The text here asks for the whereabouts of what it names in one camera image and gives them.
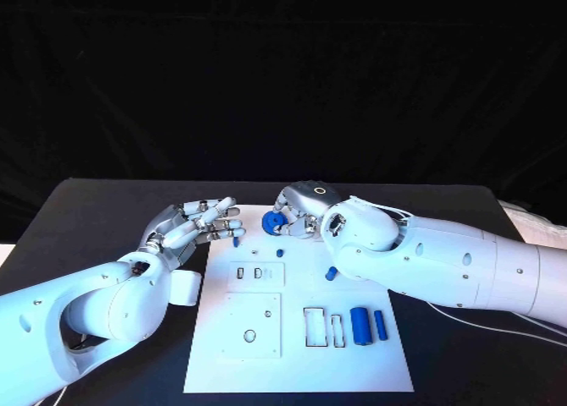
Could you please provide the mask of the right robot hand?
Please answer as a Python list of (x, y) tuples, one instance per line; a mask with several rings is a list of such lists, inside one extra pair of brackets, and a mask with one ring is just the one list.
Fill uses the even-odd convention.
[(335, 189), (324, 183), (309, 180), (291, 183), (281, 191), (274, 202), (273, 214), (287, 209), (287, 222), (271, 226), (271, 235), (310, 239), (319, 236), (323, 216), (329, 208), (342, 202)]

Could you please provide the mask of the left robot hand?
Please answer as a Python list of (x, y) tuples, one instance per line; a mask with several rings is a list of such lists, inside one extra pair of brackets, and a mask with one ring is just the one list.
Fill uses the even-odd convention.
[(236, 239), (247, 230), (232, 197), (169, 206), (150, 221), (138, 251), (161, 258), (170, 270), (189, 260), (196, 247), (219, 239)]

